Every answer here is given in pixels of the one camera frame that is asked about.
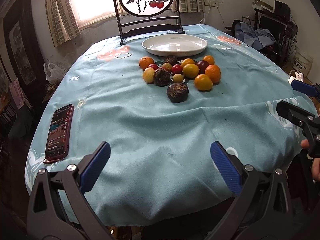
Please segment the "person's right hand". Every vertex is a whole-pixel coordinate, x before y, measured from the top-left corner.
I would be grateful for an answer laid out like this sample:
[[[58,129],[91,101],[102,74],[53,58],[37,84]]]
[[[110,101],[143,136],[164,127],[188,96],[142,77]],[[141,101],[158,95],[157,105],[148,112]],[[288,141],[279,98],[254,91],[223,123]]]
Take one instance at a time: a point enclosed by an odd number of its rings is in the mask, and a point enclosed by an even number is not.
[[[302,140],[300,143],[300,146],[301,146],[301,148],[307,149],[307,150],[310,147],[307,139]],[[320,171],[319,171],[320,165],[319,164],[320,164],[319,158],[314,158],[313,163],[312,163],[312,167],[311,167],[311,173],[312,173],[313,180],[315,180],[315,181],[320,180]]]

